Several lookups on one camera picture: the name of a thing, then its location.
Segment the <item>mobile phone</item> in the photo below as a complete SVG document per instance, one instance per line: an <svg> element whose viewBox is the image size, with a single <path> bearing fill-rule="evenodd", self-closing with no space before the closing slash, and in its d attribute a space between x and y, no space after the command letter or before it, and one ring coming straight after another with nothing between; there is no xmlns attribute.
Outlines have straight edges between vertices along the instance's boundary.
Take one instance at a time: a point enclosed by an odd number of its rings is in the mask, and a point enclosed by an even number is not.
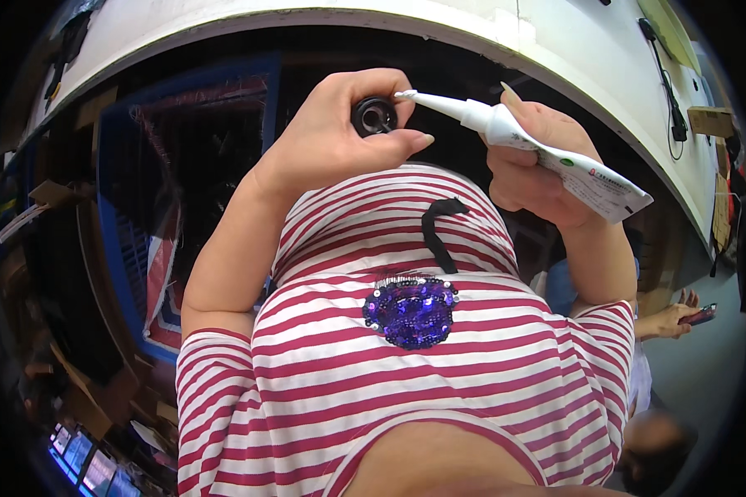
<svg viewBox="0 0 746 497"><path fill-rule="evenodd" d="M699 312L694 314L693 316L685 316L681 320L679 320L679 324L685 324L688 323L691 326L696 326L697 324L706 323L707 321L712 321L716 317L716 304L710 304L705 305L704 307L701 307L699 309Z"/></svg>

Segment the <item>white table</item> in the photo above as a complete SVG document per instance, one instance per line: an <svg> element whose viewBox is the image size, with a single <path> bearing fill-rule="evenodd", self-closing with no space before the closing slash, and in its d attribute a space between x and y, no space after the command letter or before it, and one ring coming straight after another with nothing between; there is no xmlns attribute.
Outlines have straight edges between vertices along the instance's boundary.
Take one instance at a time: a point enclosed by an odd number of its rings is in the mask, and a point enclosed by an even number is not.
<svg viewBox="0 0 746 497"><path fill-rule="evenodd" d="M39 89L22 142L105 78L176 46L248 29L349 25L429 36L516 68L583 106L649 164L709 245L715 145L688 133L678 161L666 144L668 107L635 0L107 0L92 16L48 111ZM661 59L680 108L707 105L695 72ZM694 90L694 81L700 91ZM672 142L675 154L678 144Z"/></svg>

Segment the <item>sequins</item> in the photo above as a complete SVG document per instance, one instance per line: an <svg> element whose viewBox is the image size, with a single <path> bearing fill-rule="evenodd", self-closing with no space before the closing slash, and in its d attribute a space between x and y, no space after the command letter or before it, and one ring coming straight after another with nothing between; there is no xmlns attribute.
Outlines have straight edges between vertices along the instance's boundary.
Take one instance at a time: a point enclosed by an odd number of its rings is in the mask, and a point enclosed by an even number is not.
<svg viewBox="0 0 746 497"><path fill-rule="evenodd" d="M435 277L391 282L365 299L365 326L406 350L432 347L448 338L457 293Z"/></svg>

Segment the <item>white tube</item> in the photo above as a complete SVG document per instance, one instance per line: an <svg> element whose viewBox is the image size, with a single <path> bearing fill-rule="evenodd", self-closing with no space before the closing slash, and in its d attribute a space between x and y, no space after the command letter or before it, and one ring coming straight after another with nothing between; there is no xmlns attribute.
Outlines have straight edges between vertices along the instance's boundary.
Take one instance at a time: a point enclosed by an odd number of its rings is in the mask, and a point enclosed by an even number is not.
<svg viewBox="0 0 746 497"><path fill-rule="evenodd" d="M484 134L489 145L536 150L539 165L555 171L564 188L612 224L652 203L648 193L591 157L537 142L503 104L489 106L476 100L465 102L417 90L397 92L395 97L413 100L459 120L461 125Z"/></svg>

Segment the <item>striped shirt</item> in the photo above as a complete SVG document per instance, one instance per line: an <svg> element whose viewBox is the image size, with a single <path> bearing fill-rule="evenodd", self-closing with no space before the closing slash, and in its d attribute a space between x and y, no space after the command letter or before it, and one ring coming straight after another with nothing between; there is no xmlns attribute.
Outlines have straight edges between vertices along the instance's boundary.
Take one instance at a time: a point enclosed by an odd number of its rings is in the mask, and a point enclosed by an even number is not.
<svg viewBox="0 0 746 497"><path fill-rule="evenodd" d="M426 248L421 216L458 197L436 232L459 272ZM447 340L406 351L365 326L383 273L453 282ZM632 311L574 319L520 282L502 218L478 187L403 165L301 197L274 261L278 289L253 339L191 333L177 361L181 495L341 495L368 448L404 422L439 421L504 447L539 485L600 484L626 418Z"/></svg>

